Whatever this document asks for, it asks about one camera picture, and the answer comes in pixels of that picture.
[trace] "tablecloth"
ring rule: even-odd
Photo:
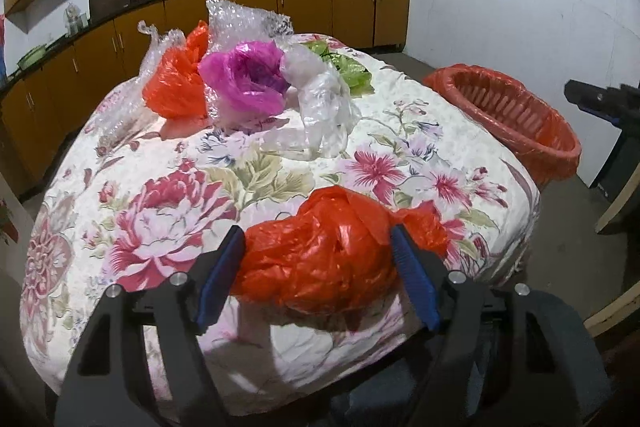
[[[125,84],[97,108],[46,192],[20,303],[28,355],[55,391],[110,283],[155,286],[215,249],[232,224],[290,216],[315,188],[339,184],[393,209],[432,206],[449,234],[449,269],[489,282],[510,276],[538,213],[539,193],[523,166],[484,128],[384,62],[332,38],[295,36],[317,38],[372,73],[374,93],[355,100],[362,119],[338,158],[302,162],[260,151],[268,128],[302,127],[293,108],[230,136],[208,128],[162,139],[158,118],[109,146],[98,142],[95,117],[118,104]],[[317,391],[419,328],[402,290],[357,317],[302,317],[229,297],[199,343],[226,407],[244,415]],[[154,390],[166,403],[154,328],[145,340]]]

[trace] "blue gripper pad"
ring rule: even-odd
[[[436,288],[415,256],[413,241],[407,238],[407,231],[401,225],[391,229],[391,247],[396,269],[418,318],[430,331],[438,330],[440,314]]]
[[[220,258],[211,269],[200,292],[196,324],[202,331],[220,318],[244,257],[244,249],[244,232],[240,227],[231,227],[220,245]]]

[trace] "silver bolt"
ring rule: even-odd
[[[453,284],[462,284],[466,282],[466,275],[459,270],[449,272],[449,280]]]
[[[516,290],[516,293],[521,297],[525,297],[531,293],[531,288],[529,288],[524,282],[519,282],[513,287]]]
[[[174,286],[182,286],[189,280],[189,276],[185,272],[176,272],[169,277],[169,282]]]
[[[113,299],[122,293],[122,286],[119,284],[112,284],[105,290],[108,298]]]

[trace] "purple plastic bag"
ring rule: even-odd
[[[216,96],[223,124],[276,116],[284,111],[289,83],[280,73],[284,56],[275,42],[243,42],[228,53],[204,57],[198,71]]]

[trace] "basket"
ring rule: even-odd
[[[558,111],[499,71],[456,64],[431,73],[423,84],[482,124],[527,168],[540,190],[573,176],[580,140]]]

